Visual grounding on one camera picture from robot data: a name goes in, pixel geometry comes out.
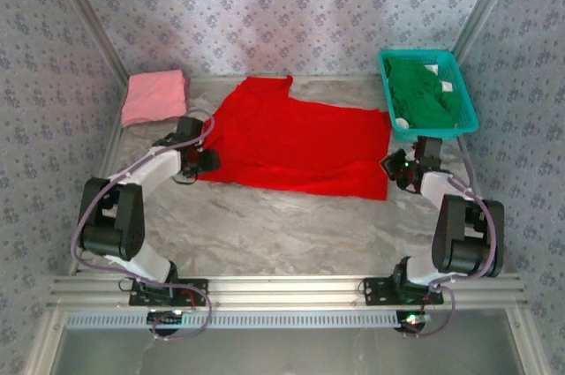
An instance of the gray marble table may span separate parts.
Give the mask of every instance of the gray marble table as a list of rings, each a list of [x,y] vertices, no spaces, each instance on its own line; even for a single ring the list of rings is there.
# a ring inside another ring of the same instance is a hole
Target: gray marble table
[[[191,105],[214,111],[234,79],[198,79]],[[380,79],[295,79],[304,101],[386,109]],[[116,169],[133,163],[174,123],[122,130]],[[390,150],[409,147],[390,142]],[[456,142],[444,146],[445,168],[467,178]],[[438,212],[421,196],[389,185],[388,200],[321,197],[236,184],[171,179],[145,204],[147,241],[182,275],[386,274],[400,258],[429,250]]]

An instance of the teal basket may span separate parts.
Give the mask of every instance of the teal basket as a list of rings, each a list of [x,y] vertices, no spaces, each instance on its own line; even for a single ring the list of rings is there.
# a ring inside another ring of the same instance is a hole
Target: teal basket
[[[459,94],[462,99],[461,115],[456,128],[426,128],[426,129],[404,129],[396,124],[395,110],[392,107],[392,97],[390,88],[388,87],[388,79],[385,72],[384,61],[390,57],[395,59],[411,60],[422,64],[437,64],[438,75],[442,81],[448,81],[453,84],[453,94]],[[382,82],[385,87],[385,95],[387,97],[388,113],[390,114],[390,122],[395,132],[395,138],[398,141],[416,141],[418,135],[426,137],[435,137],[437,139],[450,140],[455,139],[461,134],[474,132],[478,129],[478,119],[471,102],[471,97],[463,81],[461,71],[455,56],[446,50],[383,50],[379,54],[380,73],[382,74]]]

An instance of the green cloth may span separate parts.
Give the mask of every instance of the green cloth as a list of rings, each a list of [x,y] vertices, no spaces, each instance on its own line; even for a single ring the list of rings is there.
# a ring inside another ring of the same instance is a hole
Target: green cloth
[[[419,62],[389,58],[385,72],[395,116],[411,128],[454,128],[459,121],[461,97],[444,93],[439,77]]]

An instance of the folded pink towel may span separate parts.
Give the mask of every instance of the folded pink towel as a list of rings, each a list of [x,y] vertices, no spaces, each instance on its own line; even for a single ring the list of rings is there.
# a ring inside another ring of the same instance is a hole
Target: folded pink towel
[[[132,75],[122,107],[122,126],[180,117],[188,110],[187,102],[188,79],[180,69]]]

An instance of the wall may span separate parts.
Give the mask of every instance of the wall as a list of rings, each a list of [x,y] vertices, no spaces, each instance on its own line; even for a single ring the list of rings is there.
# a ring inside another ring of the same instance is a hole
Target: wall
[[[482,121],[471,157],[483,193],[506,205],[509,258],[556,373],[565,373],[564,5],[500,0],[463,65]]]
[[[69,266],[82,185],[121,88],[68,0],[0,0],[0,373],[17,373],[47,277]]]
[[[375,73],[385,48],[450,49],[476,0],[90,0],[130,73]]]

